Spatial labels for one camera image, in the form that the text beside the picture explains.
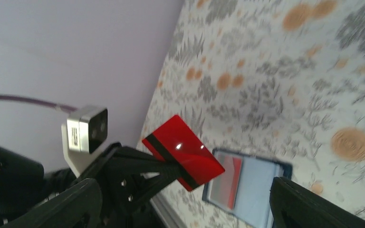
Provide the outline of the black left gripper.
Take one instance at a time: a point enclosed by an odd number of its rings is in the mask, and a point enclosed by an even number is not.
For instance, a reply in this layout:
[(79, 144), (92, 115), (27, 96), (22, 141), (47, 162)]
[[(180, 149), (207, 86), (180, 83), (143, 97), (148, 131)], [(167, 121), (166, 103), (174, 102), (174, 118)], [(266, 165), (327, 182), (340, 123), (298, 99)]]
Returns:
[(96, 180), (102, 193), (100, 228), (162, 228), (150, 199), (180, 178), (180, 170), (176, 162), (113, 143), (78, 178), (71, 169), (44, 178), (52, 193), (62, 193), (86, 178)]

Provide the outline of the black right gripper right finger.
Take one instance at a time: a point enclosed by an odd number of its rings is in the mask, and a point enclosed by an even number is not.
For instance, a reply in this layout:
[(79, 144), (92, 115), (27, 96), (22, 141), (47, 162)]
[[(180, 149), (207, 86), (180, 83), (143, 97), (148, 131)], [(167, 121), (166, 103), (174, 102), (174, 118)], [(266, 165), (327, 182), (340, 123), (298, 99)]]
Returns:
[(270, 188), (274, 228), (365, 228), (365, 220), (285, 177)]

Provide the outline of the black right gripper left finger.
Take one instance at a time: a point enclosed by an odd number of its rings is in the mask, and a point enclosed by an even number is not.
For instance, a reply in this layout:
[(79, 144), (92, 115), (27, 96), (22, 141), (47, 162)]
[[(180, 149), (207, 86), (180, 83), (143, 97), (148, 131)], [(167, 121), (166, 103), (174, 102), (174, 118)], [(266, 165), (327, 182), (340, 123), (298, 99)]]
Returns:
[(96, 228), (101, 223), (101, 207), (99, 184), (85, 179), (3, 227)]

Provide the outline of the red card pile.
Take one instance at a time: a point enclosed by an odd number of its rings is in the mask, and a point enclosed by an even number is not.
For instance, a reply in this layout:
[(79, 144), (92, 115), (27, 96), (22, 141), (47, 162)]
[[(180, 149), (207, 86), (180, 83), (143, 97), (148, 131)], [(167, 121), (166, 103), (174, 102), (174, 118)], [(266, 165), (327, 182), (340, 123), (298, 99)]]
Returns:
[(156, 159), (178, 165), (181, 177), (177, 180), (187, 191), (193, 191), (225, 172), (179, 115), (163, 123), (142, 139), (142, 143)]

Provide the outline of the dark blue card holder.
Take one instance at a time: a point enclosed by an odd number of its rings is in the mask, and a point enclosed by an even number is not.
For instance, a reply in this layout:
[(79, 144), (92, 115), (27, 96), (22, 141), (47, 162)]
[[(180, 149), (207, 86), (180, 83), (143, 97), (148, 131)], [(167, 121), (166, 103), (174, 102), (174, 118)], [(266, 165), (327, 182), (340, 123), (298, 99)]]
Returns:
[(288, 162), (215, 148), (225, 172), (206, 183), (202, 200), (255, 228), (273, 228), (269, 197), (275, 177), (292, 178)]

